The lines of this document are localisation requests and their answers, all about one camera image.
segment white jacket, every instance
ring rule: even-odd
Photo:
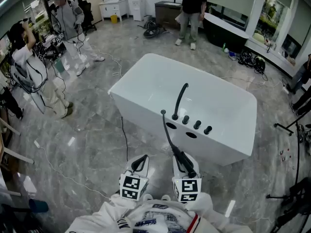
[[[204,232],[252,233],[247,226],[230,224],[228,218],[215,212],[206,193],[187,204],[161,200],[139,204],[114,194],[99,212],[76,218],[66,233],[186,233],[196,214],[207,221]]]

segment man in black t-shirt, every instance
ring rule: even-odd
[[[191,23],[190,33],[190,48],[196,49],[196,38],[198,36],[198,28],[200,21],[203,21],[207,0],[183,0],[182,13],[180,15],[180,33],[176,45],[180,46],[183,39],[185,39],[189,21]]]
[[[311,54],[309,54],[308,61],[303,64],[303,66],[298,70],[298,72],[293,76],[292,84],[287,86],[288,90],[296,93],[303,84],[306,84],[311,77]]]

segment gray pants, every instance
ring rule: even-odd
[[[191,24],[191,32],[190,32],[189,39],[191,43],[194,43],[196,42],[196,38],[198,37],[200,13],[194,13],[194,14],[187,14],[185,12],[181,13],[179,39],[185,39],[189,21]]]
[[[292,83],[291,83],[291,89],[292,89],[294,92],[298,91],[298,90],[302,87],[303,83],[302,83],[302,81],[301,81],[301,78],[302,78],[302,76],[303,76],[306,72],[307,72],[307,71],[306,71],[305,67],[302,66],[302,67],[298,70],[298,72],[295,74],[295,76],[293,76]]]

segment red stripe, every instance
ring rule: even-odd
[[[190,233],[190,232],[191,232],[191,230],[192,230],[192,228],[193,228],[193,226],[194,226],[194,224],[195,224],[195,222],[196,222],[197,219],[198,219],[198,215],[195,214],[194,219],[192,220],[192,222],[191,222],[189,228],[187,229],[187,233]]]

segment marble floor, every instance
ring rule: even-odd
[[[248,225],[254,233],[269,232],[279,214],[280,201],[267,200],[265,196],[285,194],[296,176],[296,138],[273,127],[276,122],[286,124],[295,119],[289,107],[291,97],[282,90],[284,75],[267,63],[269,81],[265,82],[252,69],[231,61],[221,48],[206,40],[203,32],[199,33],[197,50],[191,51],[188,44],[174,45],[177,31],[170,30],[157,38],[145,39],[144,30],[137,27],[138,24],[132,19],[114,25],[109,21],[100,22],[98,30],[87,37],[90,44],[98,47],[96,51],[109,53],[119,61],[122,74],[143,55],[156,53],[225,78],[257,98],[258,117],[252,156],[225,167],[198,161],[203,175],[202,191],[211,195],[214,209],[225,213],[229,203],[235,200],[231,222]],[[35,161],[34,165],[20,162],[15,179],[24,201],[36,198],[48,203],[49,212],[38,215],[48,232],[64,232],[77,216],[96,212],[105,198],[53,171],[44,150],[34,145],[35,140],[46,149],[49,161],[65,176],[106,196],[118,190],[118,179],[126,163],[126,144],[121,115],[107,91],[120,79],[119,75],[113,75],[120,69],[111,56],[105,57],[103,63],[96,63],[76,77],[75,60],[64,55],[66,71],[62,77],[66,81],[66,99],[74,102],[74,113],[65,119],[55,118],[50,109],[41,114],[21,89],[13,92],[25,109],[25,115],[22,121],[10,118],[21,136],[13,136],[9,147]],[[62,88],[62,80],[51,70],[49,78]],[[299,91],[293,100],[301,95],[302,91]],[[155,198],[163,194],[174,197],[171,177],[167,175],[172,171],[172,153],[167,143],[128,121],[124,121],[124,129],[129,158],[145,153],[150,156],[151,178],[147,192]],[[290,151],[283,162],[279,152],[287,149]],[[302,150],[299,180],[309,175],[310,160]],[[280,233],[297,232],[303,219],[297,216]]]

